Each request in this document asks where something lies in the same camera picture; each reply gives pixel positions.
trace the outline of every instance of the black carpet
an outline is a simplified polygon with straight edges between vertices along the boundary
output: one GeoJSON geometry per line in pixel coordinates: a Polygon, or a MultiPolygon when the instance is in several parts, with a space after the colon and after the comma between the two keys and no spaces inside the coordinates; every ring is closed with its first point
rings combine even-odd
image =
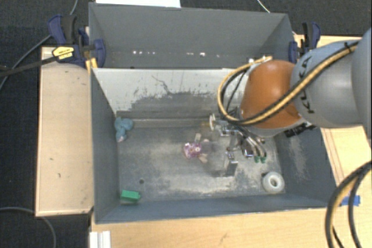
{"type": "MultiPolygon", "coordinates": [[[[362,35],[371,26],[371,0],[261,0],[289,14],[292,28],[316,21],[323,34],[362,35]]],[[[76,27],[88,24],[88,0],[79,0],[76,27]]],[[[67,15],[74,0],[0,0],[0,65],[14,63],[48,35],[47,20],[67,15]]],[[[181,0],[185,7],[263,11],[255,0],[181,0]]],[[[33,52],[23,64],[40,58],[33,52]]],[[[38,70],[8,79],[0,91],[0,207],[34,208],[37,160],[38,70]]],[[[88,216],[53,217],[57,247],[85,247],[88,216]]],[[[27,214],[0,213],[0,247],[51,247],[48,227],[27,214]]]]}

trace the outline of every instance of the bin floor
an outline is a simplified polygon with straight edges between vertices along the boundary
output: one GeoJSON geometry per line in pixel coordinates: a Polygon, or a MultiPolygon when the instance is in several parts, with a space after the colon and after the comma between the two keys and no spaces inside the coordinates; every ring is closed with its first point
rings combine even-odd
{"type": "Polygon", "coordinates": [[[266,163],[246,159],[234,152],[239,164],[235,175],[225,177],[226,147],[230,137],[218,137],[209,128],[163,127],[134,128],[128,138],[118,144],[120,189],[138,191],[142,201],[203,199],[262,195],[262,174],[281,173],[277,149],[273,139],[266,139],[266,163]],[[183,147],[201,133],[202,151],[207,162],[187,159],[183,147]]]}

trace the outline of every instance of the yellow label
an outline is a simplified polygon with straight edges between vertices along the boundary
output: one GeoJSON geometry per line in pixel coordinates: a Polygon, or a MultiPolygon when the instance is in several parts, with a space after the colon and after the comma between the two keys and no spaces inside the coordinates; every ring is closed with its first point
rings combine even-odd
{"type": "Polygon", "coordinates": [[[64,59],[66,57],[72,57],[72,53],[74,52],[74,48],[72,46],[59,46],[58,48],[54,49],[52,54],[54,57],[59,57],[59,59],[64,59]]]}
{"type": "Polygon", "coordinates": [[[58,59],[59,60],[62,60],[62,59],[69,58],[69,57],[72,57],[72,53],[67,53],[67,54],[59,55],[58,56],[58,59]]]}

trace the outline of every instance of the gray cardboard panel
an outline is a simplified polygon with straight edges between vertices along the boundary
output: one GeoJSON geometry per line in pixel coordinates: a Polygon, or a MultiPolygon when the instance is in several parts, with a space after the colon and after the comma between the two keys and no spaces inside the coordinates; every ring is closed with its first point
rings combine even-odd
{"type": "MultiPolygon", "coordinates": [[[[147,117],[205,117],[217,113],[217,89],[231,70],[94,69],[115,114],[131,111],[147,117]]],[[[232,93],[238,80],[226,90],[232,93]]],[[[246,78],[237,89],[233,104],[243,96],[246,78]]]]}
{"type": "Polygon", "coordinates": [[[327,203],[336,184],[320,129],[275,140],[287,192],[327,203]]]}
{"type": "Polygon", "coordinates": [[[119,172],[115,117],[93,72],[91,73],[94,211],[100,220],[119,204],[119,172]]]}
{"type": "Polygon", "coordinates": [[[287,56],[293,39],[285,14],[217,9],[90,3],[90,28],[108,49],[105,67],[237,67],[287,56]]]}
{"type": "Polygon", "coordinates": [[[239,196],[221,199],[178,200],[121,205],[98,223],[185,219],[257,212],[325,207],[319,200],[291,194],[239,196]]]}

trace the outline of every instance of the blue toy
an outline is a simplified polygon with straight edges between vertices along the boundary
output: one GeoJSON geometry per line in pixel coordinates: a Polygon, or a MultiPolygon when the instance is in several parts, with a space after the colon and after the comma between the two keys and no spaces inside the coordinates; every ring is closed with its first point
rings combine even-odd
{"type": "Polygon", "coordinates": [[[115,119],[114,126],[116,129],[116,142],[120,143],[126,140],[126,132],[133,128],[133,121],[128,118],[122,119],[121,117],[118,117],[115,119]]]}

